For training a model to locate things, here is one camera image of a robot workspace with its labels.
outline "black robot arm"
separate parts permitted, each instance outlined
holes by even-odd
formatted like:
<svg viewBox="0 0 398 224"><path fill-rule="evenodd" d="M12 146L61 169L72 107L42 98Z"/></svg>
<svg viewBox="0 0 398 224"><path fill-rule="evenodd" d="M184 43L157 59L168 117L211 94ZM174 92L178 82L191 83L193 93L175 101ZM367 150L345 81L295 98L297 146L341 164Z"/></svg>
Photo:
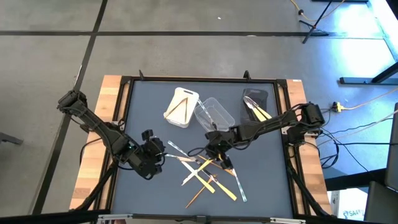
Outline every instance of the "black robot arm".
<svg viewBox="0 0 398 224"><path fill-rule="evenodd" d="M145 144L139 145L119 126L104 122L87 108L86 96L80 91L69 91L58 101L57 108L65 114L80 118L92 131L103 140L106 149L115 162L128 163L141 177L151 179L162 172L161 165L164 146L159 138L151 138L152 130L142 133Z"/></svg>
<svg viewBox="0 0 398 224"><path fill-rule="evenodd" d="M299 115L296 115L297 110L301 110ZM230 127L229 131L212 131L206 133L209 143L205 147L205 151L210 158L221 161L221 166L224 169L232 169L232 162L226 155L229 149L246 149L260 135L286 127L289 127L286 133L284 133L287 135L288 144L290 146L299 146L305 142L305 133L309 130L320 128L324 123L325 120L318 105L314 105L313 103L299 104L282 115L260 123L242 124ZM301 178L297 175L289 156L286 157L286 164L289 175L294 179L315 213L320 216L329 216L321 208L319 203L315 201Z"/></svg>

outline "wooden frame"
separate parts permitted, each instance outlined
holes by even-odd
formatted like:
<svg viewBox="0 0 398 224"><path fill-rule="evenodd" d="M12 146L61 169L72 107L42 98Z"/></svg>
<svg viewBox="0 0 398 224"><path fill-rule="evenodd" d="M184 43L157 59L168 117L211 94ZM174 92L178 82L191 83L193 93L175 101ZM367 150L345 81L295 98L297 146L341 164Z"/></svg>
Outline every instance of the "wooden frame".
<svg viewBox="0 0 398 224"><path fill-rule="evenodd" d="M121 77L122 76L119 75L104 76L95 108L95 113L104 121L112 121L113 119ZM289 91L291 105L307 102L305 99L305 93L301 80L287 80L287 87ZM279 88L279 93L281 98L282 111L285 111L286 105L284 103L284 92L282 88ZM119 118L121 118L123 114L126 98L127 88L125 87L125 89L123 90L122 102L120 104L121 108L119 110ZM87 141L92 141L96 138L98 138L97 134L89 133ZM305 140L307 142L315 144L314 138L306 137ZM315 200L322 206L322 208L326 212L331 213L329 200L326 194L325 180L323 178L323 172L319 161L317 149L309 144L305 144L303 146L300 146L299 152L302 162L305 185L307 186ZM94 142L86 147L76 180L75 189L73 191L70 208L75 208L79 206L97 184L100 178L101 166L103 164L104 155L105 147L102 141ZM101 196L99 208L105 207L105 201L108 196L108 189L109 186L106 185ZM302 196L296 184L295 195L297 199L298 213L304 214Z"/></svg>

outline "transparent plastic lid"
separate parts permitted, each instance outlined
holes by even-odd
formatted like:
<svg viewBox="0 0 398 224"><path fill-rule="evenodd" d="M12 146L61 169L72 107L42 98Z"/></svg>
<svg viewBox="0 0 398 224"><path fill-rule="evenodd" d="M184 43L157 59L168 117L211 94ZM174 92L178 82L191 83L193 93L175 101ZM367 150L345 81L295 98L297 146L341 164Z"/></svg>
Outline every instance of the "transparent plastic lid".
<svg viewBox="0 0 398 224"><path fill-rule="evenodd" d="M213 97L205 100L203 106L211 116L211 119L213 119L218 131L228 131L229 127L235 125L234 118ZM207 132L216 131L211 119L200 105L198 105L193 112L199 123Z"/></svg>

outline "orange stick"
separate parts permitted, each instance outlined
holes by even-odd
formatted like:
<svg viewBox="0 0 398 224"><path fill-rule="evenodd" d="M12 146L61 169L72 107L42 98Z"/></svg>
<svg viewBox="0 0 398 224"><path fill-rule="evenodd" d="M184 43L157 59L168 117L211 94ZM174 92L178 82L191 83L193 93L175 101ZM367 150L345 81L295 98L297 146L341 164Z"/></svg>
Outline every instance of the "orange stick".
<svg viewBox="0 0 398 224"><path fill-rule="evenodd" d="M213 181L211 178L207 181L208 184L210 184L210 182ZM193 199L188 203L187 206L185 206L185 208L188 208L194 201L195 199L200 195L200 193L205 189L205 186L203 186L199 192L193 197Z"/></svg>

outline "black stand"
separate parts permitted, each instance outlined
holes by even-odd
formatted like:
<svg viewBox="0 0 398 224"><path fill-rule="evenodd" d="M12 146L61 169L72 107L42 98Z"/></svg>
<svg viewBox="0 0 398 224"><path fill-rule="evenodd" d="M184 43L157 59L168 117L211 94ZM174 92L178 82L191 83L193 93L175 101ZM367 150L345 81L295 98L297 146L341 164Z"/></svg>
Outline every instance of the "black stand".
<svg viewBox="0 0 398 224"><path fill-rule="evenodd" d="M398 62L385 69L374 78L341 77L341 84L365 84L365 85L398 85L398 78L390 78L398 72Z"/></svg>
<svg viewBox="0 0 398 224"><path fill-rule="evenodd" d="M333 0L329 0L328 5L327 5L326 8L323 10L321 16L318 18L318 20L315 22L314 25L311 25L311 24L309 24L309 23L307 23L307 22L304 22L304 21L302 21L302 20L299 20L299 22L301 22L301 23L303 23L303 24L305 24L305 25L311 27L310 32L308 32L307 36L306 36L306 37L304 38L304 40L303 40L303 44L305 44L305 43L307 42L307 40L308 40L308 38L310 38L312 32L317 28L317 25L318 25L319 21L322 19L322 17L323 17L323 15L325 14L326 10L328 10L328 8L329 8L329 6L330 6L330 4L331 4L332 1L333 1ZM303 11L302 11L302 10L299 10L298 14L301 15L301 13L303 13Z"/></svg>
<svg viewBox="0 0 398 224"><path fill-rule="evenodd" d="M385 178L386 178L386 168L372 170L369 172L362 172L353 175L344 175L341 177L325 179L325 183L327 191L344 190L344 189L368 186L370 181L376 181L384 185Z"/></svg>
<svg viewBox="0 0 398 224"><path fill-rule="evenodd" d="M20 145L22 144L24 141L20 140L18 138L9 136L8 134L4 134L4 133L0 133L0 143L1 142L9 142L9 143L13 143L13 144L17 144Z"/></svg>

